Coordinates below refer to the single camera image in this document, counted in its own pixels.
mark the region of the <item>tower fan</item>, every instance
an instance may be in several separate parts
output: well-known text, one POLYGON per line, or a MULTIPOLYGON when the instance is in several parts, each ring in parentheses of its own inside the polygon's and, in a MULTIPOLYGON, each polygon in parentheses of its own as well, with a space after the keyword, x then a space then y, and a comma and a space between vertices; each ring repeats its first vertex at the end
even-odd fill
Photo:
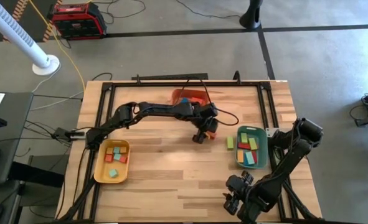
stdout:
POLYGON ((32 69, 36 75, 51 75, 59 70, 59 59, 54 55, 45 54, 1 4, 0 33, 33 61, 32 69))

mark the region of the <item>green block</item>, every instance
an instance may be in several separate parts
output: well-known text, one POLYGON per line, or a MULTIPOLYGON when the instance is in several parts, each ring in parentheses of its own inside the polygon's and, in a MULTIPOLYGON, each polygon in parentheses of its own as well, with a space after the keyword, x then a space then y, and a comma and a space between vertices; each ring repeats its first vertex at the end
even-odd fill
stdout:
POLYGON ((115 170, 115 169, 109 170, 109 176, 111 178, 117 177, 118 175, 119 175, 119 173, 117 172, 117 170, 115 170))
POLYGON ((113 153, 120 153, 120 147, 116 146, 113 148, 113 153))
POLYGON ((242 143, 247 143, 247 139, 248 139, 247 133, 240 133, 240 141, 242 143))
POLYGON ((248 139, 248 143, 249 143, 250 148, 252 150, 256 150, 257 149, 257 143, 256 143, 256 140, 254 138, 249 138, 248 139))
POLYGON ((228 150, 234 149, 234 138, 233 137, 227 137, 227 147, 228 150))

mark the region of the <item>yellow tray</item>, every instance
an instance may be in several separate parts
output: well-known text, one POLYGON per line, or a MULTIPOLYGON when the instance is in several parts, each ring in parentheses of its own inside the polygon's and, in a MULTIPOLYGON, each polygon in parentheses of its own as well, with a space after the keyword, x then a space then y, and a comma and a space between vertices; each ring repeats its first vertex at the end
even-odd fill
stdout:
POLYGON ((95 166, 94 178, 98 183, 117 184, 125 181, 128 175, 128 164, 130 163, 130 144, 125 140, 104 140, 99 147, 97 164, 95 166), (113 162, 105 161, 106 149, 109 147, 126 147, 127 163, 113 160, 113 162), (109 170, 116 169, 119 175, 115 178, 109 176, 109 170))

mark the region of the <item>orange container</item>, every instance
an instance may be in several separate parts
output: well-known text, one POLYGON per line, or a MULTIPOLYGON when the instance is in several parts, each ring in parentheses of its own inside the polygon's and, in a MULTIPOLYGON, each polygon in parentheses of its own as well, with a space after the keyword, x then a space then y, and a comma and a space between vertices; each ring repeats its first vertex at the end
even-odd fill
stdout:
POLYGON ((190 102, 199 102, 202 106, 210 103, 205 91, 182 89, 177 89, 172 92, 171 102, 175 105, 181 102, 183 98, 188 98, 190 102))
POLYGON ((104 184, 118 184, 127 179, 128 175, 128 164, 130 163, 130 144, 125 140, 104 140, 99 147, 97 164, 95 165, 94 178, 98 183, 104 184), (105 161, 106 149, 109 147, 126 147, 127 153, 123 155, 127 156, 127 162, 123 163, 120 161, 113 160, 112 162, 105 161), (109 171, 116 169, 118 176, 112 178, 109 176, 109 171))

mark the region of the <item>green tray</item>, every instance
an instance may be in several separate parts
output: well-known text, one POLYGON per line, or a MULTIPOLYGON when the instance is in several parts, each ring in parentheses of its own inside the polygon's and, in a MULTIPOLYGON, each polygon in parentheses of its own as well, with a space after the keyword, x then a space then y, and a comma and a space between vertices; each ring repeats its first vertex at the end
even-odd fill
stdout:
POLYGON ((237 132, 237 140, 235 145, 235 160, 236 163, 242 167, 249 169, 262 169, 267 165, 268 162, 268 144, 267 144, 267 134, 264 129, 251 127, 251 126, 241 126, 238 128, 237 132), (257 164, 252 164, 246 166, 240 162, 238 162, 238 143, 240 142, 240 133, 247 133, 249 138, 255 138, 256 142, 258 142, 258 150, 256 150, 257 154, 257 164))

